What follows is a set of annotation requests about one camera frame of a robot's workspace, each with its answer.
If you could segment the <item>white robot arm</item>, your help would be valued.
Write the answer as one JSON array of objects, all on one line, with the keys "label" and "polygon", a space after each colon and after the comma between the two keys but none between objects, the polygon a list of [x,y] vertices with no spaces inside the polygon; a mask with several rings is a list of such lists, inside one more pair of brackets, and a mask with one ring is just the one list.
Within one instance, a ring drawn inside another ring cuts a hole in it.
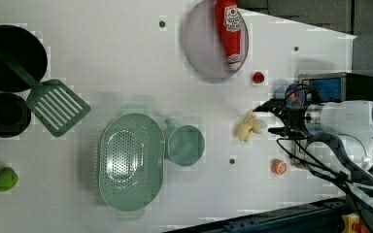
[{"label": "white robot arm", "polygon": [[315,103],[289,108],[284,99],[270,99],[254,109],[279,118],[283,127],[269,128],[273,134],[295,138],[306,134],[339,137],[349,158],[368,171],[373,167],[373,101],[355,100]]}]

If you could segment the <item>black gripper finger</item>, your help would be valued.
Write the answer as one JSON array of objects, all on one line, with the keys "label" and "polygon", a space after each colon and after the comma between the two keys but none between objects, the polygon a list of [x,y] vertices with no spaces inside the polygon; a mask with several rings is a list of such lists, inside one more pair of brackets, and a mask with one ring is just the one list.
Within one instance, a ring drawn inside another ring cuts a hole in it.
[{"label": "black gripper finger", "polygon": [[270,99],[265,103],[257,106],[255,112],[281,114],[288,111],[287,101],[285,99]]},{"label": "black gripper finger", "polygon": [[291,137],[292,132],[287,127],[271,127],[268,129],[268,132],[271,134],[279,135],[281,137]]}]

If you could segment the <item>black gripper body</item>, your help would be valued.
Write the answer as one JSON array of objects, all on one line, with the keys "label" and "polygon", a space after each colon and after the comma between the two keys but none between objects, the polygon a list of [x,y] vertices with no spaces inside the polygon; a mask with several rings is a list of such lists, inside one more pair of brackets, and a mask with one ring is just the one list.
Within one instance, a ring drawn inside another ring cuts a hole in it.
[{"label": "black gripper body", "polygon": [[303,134],[307,134],[308,130],[305,126],[305,109],[290,109],[281,114],[274,114],[284,125],[291,130],[292,136],[289,138],[300,138]]}]

